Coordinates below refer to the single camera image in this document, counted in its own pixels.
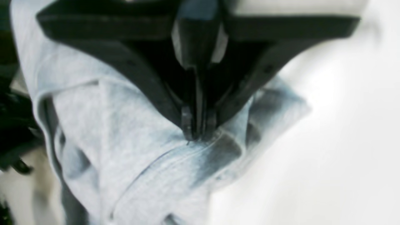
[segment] light gray fleece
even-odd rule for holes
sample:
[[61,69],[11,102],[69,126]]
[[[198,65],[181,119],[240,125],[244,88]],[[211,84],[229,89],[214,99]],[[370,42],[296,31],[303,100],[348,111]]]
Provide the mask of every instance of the light gray fleece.
[[35,15],[50,2],[13,0],[12,25],[67,225],[203,225],[210,193],[309,110],[276,78],[211,141],[188,143],[113,68],[43,35]]

